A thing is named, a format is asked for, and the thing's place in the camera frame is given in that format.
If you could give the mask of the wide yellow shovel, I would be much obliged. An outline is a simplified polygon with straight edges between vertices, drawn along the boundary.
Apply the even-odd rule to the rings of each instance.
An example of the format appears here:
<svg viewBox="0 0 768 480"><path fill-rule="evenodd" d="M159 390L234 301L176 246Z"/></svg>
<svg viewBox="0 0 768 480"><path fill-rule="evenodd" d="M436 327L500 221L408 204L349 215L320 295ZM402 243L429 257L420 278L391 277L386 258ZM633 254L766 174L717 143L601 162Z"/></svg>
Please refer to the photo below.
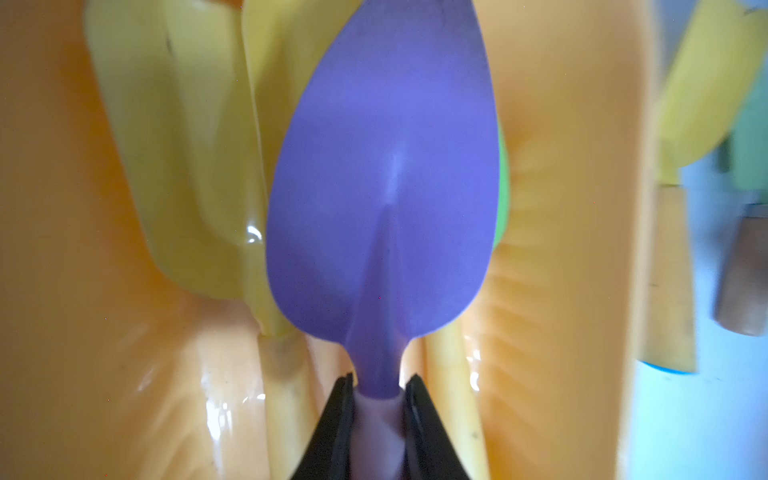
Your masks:
<svg viewBox="0 0 768 480"><path fill-rule="evenodd" d="M270 474L294 473L317 420L303 335L265 262L267 189L241 12L214 1L90 1L85 34L153 260L257 321Z"/></svg>

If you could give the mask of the light green shovel wooden handle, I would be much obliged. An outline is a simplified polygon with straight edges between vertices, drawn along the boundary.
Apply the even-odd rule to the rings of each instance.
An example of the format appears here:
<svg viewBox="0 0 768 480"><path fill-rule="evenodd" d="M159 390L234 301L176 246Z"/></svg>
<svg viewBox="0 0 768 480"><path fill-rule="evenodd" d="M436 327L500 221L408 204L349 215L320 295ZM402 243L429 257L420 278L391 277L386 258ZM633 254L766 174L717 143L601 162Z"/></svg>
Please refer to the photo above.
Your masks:
<svg viewBox="0 0 768 480"><path fill-rule="evenodd" d="M746 336L767 331L767 68L763 67L723 142L719 166L732 187L757 197L743 207L726 257L715 320Z"/></svg>

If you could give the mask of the yellow square shovel yellow handle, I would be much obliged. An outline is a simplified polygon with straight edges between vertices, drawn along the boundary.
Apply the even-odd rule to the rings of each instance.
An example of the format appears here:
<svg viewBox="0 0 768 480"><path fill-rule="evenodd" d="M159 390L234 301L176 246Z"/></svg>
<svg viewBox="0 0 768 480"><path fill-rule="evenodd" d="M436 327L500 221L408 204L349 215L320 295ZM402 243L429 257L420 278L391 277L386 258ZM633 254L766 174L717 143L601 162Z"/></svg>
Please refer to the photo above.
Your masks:
<svg viewBox="0 0 768 480"><path fill-rule="evenodd" d="M241 28L246 63L258 121L265 184L274 181L278 154L290 118L317 63L343 25L359 7L357 1L246 1ZM487 479L490 468L476 392L470 385L466 333L469 321L457 320L416 341L408 350L404 372L426 377L460 470L472 479ZM349 370L338 348L300 338L297 352L305 357L296 379L303 393L293 410L309 414L314 427L330 380Z"/></svg>

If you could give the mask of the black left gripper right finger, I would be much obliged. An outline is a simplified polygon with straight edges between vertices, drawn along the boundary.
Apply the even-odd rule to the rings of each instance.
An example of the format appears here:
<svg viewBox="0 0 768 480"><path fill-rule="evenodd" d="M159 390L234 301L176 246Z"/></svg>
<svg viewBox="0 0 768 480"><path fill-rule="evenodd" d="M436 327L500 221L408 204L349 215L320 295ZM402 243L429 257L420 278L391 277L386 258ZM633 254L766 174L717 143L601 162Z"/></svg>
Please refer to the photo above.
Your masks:
<svg viewBox="0 0 768 480"><path fill-rule="evenodd" d="M404 391L406 478L469 480L424 380L414 374Z"/></svg>

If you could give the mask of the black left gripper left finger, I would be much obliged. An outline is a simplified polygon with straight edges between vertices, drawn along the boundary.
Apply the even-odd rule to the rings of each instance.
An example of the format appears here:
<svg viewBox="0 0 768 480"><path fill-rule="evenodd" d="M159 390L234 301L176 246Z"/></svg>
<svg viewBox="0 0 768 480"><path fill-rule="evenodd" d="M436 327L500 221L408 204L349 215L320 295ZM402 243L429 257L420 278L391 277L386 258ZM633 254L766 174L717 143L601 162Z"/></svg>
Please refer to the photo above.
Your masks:
<svg viewBox="0 0 768 480"><path fill-rule="evenodd" d="M334 383L313 435L291 480L349 480L354 421L354 377Z"/></svg>

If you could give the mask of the yellow square shovel blue tip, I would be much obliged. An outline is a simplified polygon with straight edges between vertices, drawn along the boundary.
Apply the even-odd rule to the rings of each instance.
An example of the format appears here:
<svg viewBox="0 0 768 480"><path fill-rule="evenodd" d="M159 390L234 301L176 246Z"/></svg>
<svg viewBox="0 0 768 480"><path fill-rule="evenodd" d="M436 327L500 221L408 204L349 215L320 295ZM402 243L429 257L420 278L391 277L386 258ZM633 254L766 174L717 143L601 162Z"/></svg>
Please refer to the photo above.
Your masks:
<svg viewBox="0 0 768 480"><path fill-rule="evenodd" d="M698 370L687 196L680 170L727 136L767 50L767 11L700 1L668 70L657 122L656 218L641 362Z"/></svg>

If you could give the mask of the purple shovel pink handle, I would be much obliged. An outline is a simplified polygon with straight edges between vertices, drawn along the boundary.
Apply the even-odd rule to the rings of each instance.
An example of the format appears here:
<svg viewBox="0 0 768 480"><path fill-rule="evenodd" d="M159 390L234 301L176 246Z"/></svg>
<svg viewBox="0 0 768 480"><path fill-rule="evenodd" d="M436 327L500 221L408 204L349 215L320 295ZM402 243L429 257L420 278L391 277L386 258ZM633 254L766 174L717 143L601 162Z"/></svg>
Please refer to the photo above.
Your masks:
<svg viewBox="0 0 768 480"><path fill-rule="evenodd" d="M406 346L476 297L495 238L498 121L469 1L365 1L318 63L267 219L272 295L357 374L354 479L405 473Z"/></svg>

